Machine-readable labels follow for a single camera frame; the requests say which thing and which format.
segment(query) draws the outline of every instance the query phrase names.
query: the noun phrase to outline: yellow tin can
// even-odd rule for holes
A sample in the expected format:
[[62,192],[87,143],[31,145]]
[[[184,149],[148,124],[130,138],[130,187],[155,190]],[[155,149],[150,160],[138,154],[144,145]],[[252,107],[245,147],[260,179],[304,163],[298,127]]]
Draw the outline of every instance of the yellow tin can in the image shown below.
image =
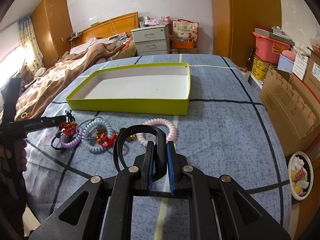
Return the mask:
[[269,68],[277,68],[278,65],[263,61],[257,55],[253,57],[252,74],[261,81],[264,81]]

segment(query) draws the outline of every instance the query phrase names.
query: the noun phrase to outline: pink coiled hair tie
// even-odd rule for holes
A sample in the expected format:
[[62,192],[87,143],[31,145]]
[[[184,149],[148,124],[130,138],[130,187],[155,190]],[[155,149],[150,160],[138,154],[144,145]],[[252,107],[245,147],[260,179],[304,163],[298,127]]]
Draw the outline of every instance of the pink coiled hair tie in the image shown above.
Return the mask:
[[[162,119],[162,118],[157,118],[157,119],[151,119],[149,121],[146,121],[143,124],[166,126],[169,129],[169,134],[167,135],[167,142],[168,141],[173,141],[177,136],[177,128],[169,120]],[[138,141],[144,147],[147,147],[148,141],[144,138],[143,133],[137,133],[136,135],[137,135]]]

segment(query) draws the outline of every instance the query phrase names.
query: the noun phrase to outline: wardrobe door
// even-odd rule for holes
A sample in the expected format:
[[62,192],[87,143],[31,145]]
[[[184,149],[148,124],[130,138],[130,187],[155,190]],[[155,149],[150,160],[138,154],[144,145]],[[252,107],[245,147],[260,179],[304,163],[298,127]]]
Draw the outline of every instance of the wardrobe door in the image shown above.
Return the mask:
[[43,55],[42,62],[44,67],[48,69],[57,62],[58,54],[52,42],[43,0],[32,13],[31,21],[39,49]]
[[212,0],[213,54],[230,57],[232,10],[231,0]]
[[58,56],[62,57],[71,48],[68,37],[73,32],[67,0],[44,0],[44,4],[53,44]]
[[230,59],[245,67],[250,48],[255,45],[252,34],[258,25],[281,26],[280,0],[232,0],[232,39]]

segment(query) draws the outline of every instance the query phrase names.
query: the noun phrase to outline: white wall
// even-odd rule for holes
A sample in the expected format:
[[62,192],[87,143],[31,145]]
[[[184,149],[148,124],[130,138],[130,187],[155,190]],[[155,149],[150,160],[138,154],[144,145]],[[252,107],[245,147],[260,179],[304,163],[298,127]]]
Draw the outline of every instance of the white wall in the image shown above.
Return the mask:
[[170,16],[199,22],[199,52],[212,54],[211,0],[67,0],[74,31],[92,23],[138,11],[139,17]]
[[18,23],[14,23],[0,32],[0,61],[17,46],[19,46]]
[[307,50],[309,39],[320,31],[320,26],[304,0],[281,0],[282,30],[296,46]]

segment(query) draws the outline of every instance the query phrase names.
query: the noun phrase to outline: blue bedsheet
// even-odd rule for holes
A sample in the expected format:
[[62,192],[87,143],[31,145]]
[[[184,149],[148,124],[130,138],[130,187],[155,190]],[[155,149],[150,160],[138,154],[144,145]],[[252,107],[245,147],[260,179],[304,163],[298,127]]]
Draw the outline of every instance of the blue bedsheet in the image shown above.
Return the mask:
[[[285,229],[289,227],[291,190],[284,155],[265,108],[230,59],[212,55],[158,55],[115,60],[95,65],[76,78],[47,107],[43,116],[69,110],[66,96],[96,70],[148,62],[188,62],[191,91],[188,116],[74,111],[77,123],[94,116],[105,118],[118,130],[151,118],[177,125],[177,153],[205,174],[231,175]],[[117,174],[112,150],[92,154],[80,144],[64,154],[51,148],[57,129],[28,134],[28,170],[24,173],[28,204],[44,221],[93,175]],[[126,143],[124,158],[133,164],[144,153],[138,142]],[[153,183],[153,191],[169,192],[167,177]],[[162,219],[159,211],[165,214]],[[135,197],[132,239],[189,239],[188,201]]]

